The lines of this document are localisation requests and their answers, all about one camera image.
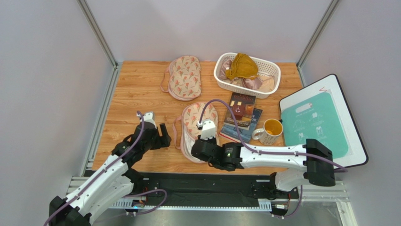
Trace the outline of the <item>floral mesh laundry bag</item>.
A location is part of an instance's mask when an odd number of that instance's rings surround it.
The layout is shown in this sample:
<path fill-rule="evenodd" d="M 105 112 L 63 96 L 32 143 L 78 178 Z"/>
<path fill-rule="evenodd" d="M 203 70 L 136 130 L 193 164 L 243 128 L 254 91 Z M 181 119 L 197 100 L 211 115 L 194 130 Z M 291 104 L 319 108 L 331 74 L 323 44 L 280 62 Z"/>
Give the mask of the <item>floral mesh laundry bag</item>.
<path fill-rule="evenodd" d="M 185 158 L 196 164 L 204 163 L 204 161 L 191 155 L 191 149 L 195 144 L 195 140 L 201 134 L 201 131 L 197 128 L 197 123 L 205 104 L 205 102 L 197 102 L 188 105 L 173 122 L 175 147 L 182 152 Z"/>

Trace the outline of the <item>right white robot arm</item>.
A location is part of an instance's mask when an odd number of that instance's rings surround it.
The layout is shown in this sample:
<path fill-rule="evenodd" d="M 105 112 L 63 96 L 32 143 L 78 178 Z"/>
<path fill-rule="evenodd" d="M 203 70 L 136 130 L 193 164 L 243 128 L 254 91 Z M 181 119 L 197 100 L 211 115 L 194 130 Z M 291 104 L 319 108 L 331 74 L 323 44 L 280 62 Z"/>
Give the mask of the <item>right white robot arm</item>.
<path fill-rule="evenodd" d="M 230 142 L 222 146 L 212 140 L 198 139 L 191 155 L 219 170 L 235 171 L 254 167 L 279 167 L 286 171 L 271 174 L 274 189 L 289 192 L 301 185 L 331 187 L 336 184 L 332 152 L 316 139 L 304 145 L 254 146 Z"/>

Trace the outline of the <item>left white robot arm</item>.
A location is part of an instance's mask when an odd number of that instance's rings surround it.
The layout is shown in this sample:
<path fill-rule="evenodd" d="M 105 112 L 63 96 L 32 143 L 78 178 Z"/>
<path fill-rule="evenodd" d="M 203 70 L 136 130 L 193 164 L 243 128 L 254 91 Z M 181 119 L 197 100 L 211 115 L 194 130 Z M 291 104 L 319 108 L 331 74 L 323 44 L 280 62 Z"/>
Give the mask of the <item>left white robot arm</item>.
<path fill-rule="evenodd" d="M 115 202 L 125 196 L 144 196 L 144 176 L 132 166 L 149 150 L 169 147 L 166 126 L 140 123 L 118 143 L 101 168 L 65 198 L 55 197 L 49 205 L 46 226 L 90 226 Z"/>

